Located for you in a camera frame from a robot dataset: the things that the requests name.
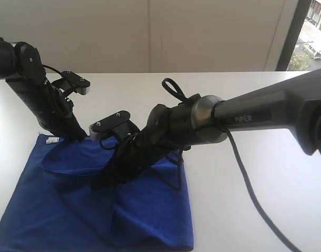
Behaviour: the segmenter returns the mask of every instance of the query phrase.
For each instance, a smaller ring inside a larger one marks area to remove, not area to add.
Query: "white table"
[[[171,77],[190,96],[229,99],[299,75],[296,72],[84,74],[86,96],[71,96],[84,129],[119,110],[140,128],[157,103],[178,103],[161,87]],[[57,75],[50,74],[50,80]],[[38,132],[35,117],[0,81],[0,218]],[[303,251],[321,251],[321,156],[305,155],[287,130],[236,132],[240,155],[263,208]],[[288,251],[254,208],[229,141],[185,153],[194,251]]]

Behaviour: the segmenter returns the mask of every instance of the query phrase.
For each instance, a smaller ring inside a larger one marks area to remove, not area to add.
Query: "tree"
[[[310,61],[309,55],[304,52],[293,51],[287,71],[305,71]]]

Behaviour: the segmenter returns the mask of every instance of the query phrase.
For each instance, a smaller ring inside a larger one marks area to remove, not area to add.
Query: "blue towel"
[[[146,171],[138,180],[92,191],[111,158],[86,138],[46,144],[39,135],[0,221],[0,251],[155,251],[193,249],[188,189],[178,192]],[[109,139],[106,146],[114,145]],[[172,183],[177,167],[153,166]]]

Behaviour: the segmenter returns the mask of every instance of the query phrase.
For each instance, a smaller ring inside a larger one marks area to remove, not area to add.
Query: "building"
[[[321,31],[321,0],[312,0],[306,20]]]

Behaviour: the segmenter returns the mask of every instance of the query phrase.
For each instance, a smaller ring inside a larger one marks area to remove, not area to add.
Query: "label tag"
[[[60,138],[48,138],[46,144],[58,143]]]

